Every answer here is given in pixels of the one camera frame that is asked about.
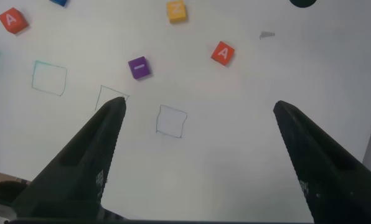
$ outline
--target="white table surface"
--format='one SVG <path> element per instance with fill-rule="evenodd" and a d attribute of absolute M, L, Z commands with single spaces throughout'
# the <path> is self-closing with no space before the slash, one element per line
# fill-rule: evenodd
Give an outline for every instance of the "white table surface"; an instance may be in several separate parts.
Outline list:
<path fill-rule="evenodd" d="M 312 222 L 272 112 L 292 103 L 362 160 L 371 132 L 371 0 L 0 0 L 0 172 L 32 180 L 94 114 L 100 85 L 130 95 L 102 204 L 127 218 Z M 260 40 L 261 31 L 275 37 Z M 210 59 L 219 41 L 229 67 Z M 153 77 L 128 61 L 145 56 Z M 35 60 L 68 69 L 61 96 L 31 88 Z M 155 133 L 186 111 L 182 139 Z"/>

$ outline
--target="cube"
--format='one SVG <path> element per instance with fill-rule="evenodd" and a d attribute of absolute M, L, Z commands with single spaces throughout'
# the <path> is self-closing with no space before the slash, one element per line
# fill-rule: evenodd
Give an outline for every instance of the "cube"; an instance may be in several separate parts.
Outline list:
<path fill-rule="evenodd" d="M 64 7 L 65 4 L 67 3 L 67 0 L 50 0 L 56 4 L 59 4 L 60 6 Z"/>
<path fill-rule="evenodd" d="M 145 57 L 136 58 L 128 63 L 134 79 L 139 79 L 151 74 Z"/>
<path fill-rule="evenodd" d="M 100 94 L 98 94 L 95 110 L 100 109 L 106 102 L 120 96 L 123 97 L 124 100 L 127 100 L 129 98 L 129 95 L 126 95 L 124 93 L 119 92 L 118 90 L 114 90 L 112 88 L 108 88 L 106 86 L 101 85 Z"/>
<path fill-rule="evenodd" d="M 6 30 L 12 34 L 16 34 L 28 26 L 22 14 L 15 8 L 11 8 L 1 14 L 0 21 Z"/>
<path fill-rule="evenodd" d="M 231 60 L 231 57 L 233 57 L 234 49 L 227 44 L 224 44 L 222 41 L 218 43 L 218 46 L 216 47 L 216 50 L 213 52 L 211 58 L 218 63 L 221 63 L 222 65 L 226 66 L 226 64 Z"/>
<path fill-rule="evenodd" d="M 61 66 L 36 61 L 32 79 L 32 88 L 61 96 L 67 84 L 67 69 Z"/>
<path fill-rule="evenodd" d="M 181 110 L 161 105 L 156 119 L 156 132 L 175 138 L 181 138 L 183 125 L 187 119 L 187 113 Z"/>
<path fill-rule="evenodd" d="M 182 0 L 168 2 L 166 4 L 166 7 L 170 23 L 182 22 L 187 20 L 186 7 Z"/>

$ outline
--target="black object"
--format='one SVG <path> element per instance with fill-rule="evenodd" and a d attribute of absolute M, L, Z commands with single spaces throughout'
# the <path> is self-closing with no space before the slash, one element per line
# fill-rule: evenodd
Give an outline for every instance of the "black object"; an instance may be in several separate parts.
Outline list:
<path fill-rule="evenodd" d="M 316 3 L 317 0 L 290 0 L 290 1 L 296 7 L 305 8 L 312 6 L 314 3 Z"/>
<path fill-rule="evenodd" d="M 13 204 L 0 198 L 10 223 L 203 223 L 126 220 L 100 205 L 125 111 L 124 98 L 107 102 Z M 295 106 L 274 113 L 314 222 L 371 223 L 371 172 Z"/>
<path fill-rule="evenodd" d="M 15 199 L 17 218 L 123 219 L 100 201 L 125 111 L 123 97 L 105 103 Z"/>
<path fill-rule="evenodd" d="M 371 171 L 295 106 L 274 114 L 314 221 L 371 223 Z"/>

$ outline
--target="small gray debris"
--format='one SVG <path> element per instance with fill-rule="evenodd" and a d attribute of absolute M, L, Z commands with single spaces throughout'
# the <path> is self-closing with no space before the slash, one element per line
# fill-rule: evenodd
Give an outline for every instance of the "small gray debris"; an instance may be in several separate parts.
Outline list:
<path fill-rule="evenodd" d="M 274 36 L 275 36 L 274 32 L 262 31 L 260 34 L 260 40 L 265 37 L 274 37 Z"/>

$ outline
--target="toy block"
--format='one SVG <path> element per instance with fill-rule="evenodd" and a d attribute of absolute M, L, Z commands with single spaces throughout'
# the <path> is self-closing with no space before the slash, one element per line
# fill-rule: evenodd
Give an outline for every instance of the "toy block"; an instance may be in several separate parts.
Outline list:
<path fill-rule="evenodd" d="M 139 79 L 151 74 L 145 57 L 136 58 L 128 63 L 134 79 Z"/>
<path fill-rule="evenodd" d="M 167 15 L 169 16 L 169 21 L 171 23 L 181 22 L 187 20 L 186 7 L 182 0 L 168 2 Z"/>
<path fill-rule="evenodd" d="M 67 3 L 67 0 L 50 0 L 56 4 L 59 4 L 60 6 L 64 7 L 65 4 Z"/>
<path fill-rule="evenodd" d="M 12 34 L 16 34 L 28 26 L 22 14 L 14 8 L 1 14 L 0 21 L 3 23 L 6 30 Z"/>
<path fill-rule="evenodd" d="M 218 43 L 216 50 L 213 52 L 211 58 L 218 63 L 226 66 L 226 64 L 231 60 L 231 57 L 234 54 L 234 49 L 227 44 L 224 44 L 222 41 Z"/>

